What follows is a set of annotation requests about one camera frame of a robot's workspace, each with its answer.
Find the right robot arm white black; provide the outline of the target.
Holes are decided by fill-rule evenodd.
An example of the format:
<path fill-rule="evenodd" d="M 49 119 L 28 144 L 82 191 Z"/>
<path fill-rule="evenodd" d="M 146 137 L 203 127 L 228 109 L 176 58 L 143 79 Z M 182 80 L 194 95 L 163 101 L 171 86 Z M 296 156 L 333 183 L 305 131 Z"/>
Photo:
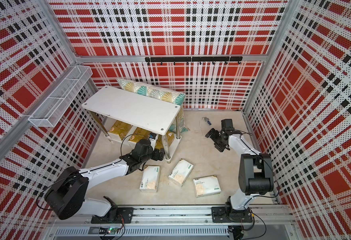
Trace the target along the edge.
<path fill-rule="evenodd" d="M 245 140 L 244 132 L 227 129 L 210 129 L 206 138 L 213 140 L 219 152 L 234 150 L 240 157 L 239 189 L 228 197 L 224 207 L 212 207 L 214 223 L 253 223 L 254 216 L 250 203 L 256 198 L 265 197 L 274 190 L 274 175 L 271 157 L 254 149 Z"/>

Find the gold tissue pack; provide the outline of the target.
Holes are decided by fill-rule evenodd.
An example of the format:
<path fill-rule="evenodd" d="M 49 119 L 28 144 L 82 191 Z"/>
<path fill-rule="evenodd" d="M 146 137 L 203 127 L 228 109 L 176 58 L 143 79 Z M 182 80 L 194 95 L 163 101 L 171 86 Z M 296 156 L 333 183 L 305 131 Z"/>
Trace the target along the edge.
<path fill-rule="evenodd" d="M 161 150 L 163 149 L 163 144 L 162 144 L 162 136 L 159 135 L 158 136 L 158 139 L 156 141 L 156 144 L 155 144 L 155 149 L 158 149 L 158 150 Z M 174 133 L 170 132 L 170 131 L 167 131 L 166 133 L 166 139 L 167 139 L 167 143 L 168 143 L 168 146 L 170 146 L 174 140 Z"/>
<path fill-rule="evenodd" d="M 150 131 L 142 129 L 142 128 L 136 128 L 134 133 L 130 136 L 128 140 L 128 144 L 130 146 L 135 145 L 142 139 L 148 139 L 148 136 L 150 134 Z"/>
<path fill-rule="evenodd" d="M 108 131 L 109 136 L 114 139 L 114 140 L 123 140 L 126 135 L 129 133 L 130 129 L 132 128 L 132 125 L 121 122 L 121 121 L 115 121 L 115 123 L 112 125 L 110 130 Z"/>

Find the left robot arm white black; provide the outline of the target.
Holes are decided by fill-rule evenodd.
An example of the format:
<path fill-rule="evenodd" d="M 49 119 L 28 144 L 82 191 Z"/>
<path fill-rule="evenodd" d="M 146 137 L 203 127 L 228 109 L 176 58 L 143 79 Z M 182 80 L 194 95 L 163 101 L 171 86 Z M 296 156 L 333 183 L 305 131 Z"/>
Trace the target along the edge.
<path fill-rule="evenodd" d="M 44 200 L 60 220 L 75 215 L 91 215 L 93 224 L 112 223 L 118 218 L 118 206 L 109 197 L 86 198 L 91 188 L 114 178 L 142 170 L 149 160 L 162 161 L 164 149 L 156 149 L 153 139 L 141 139 L 134 149 L 115 161 L 90 169 L 66 168 L 47 190 Z"/>

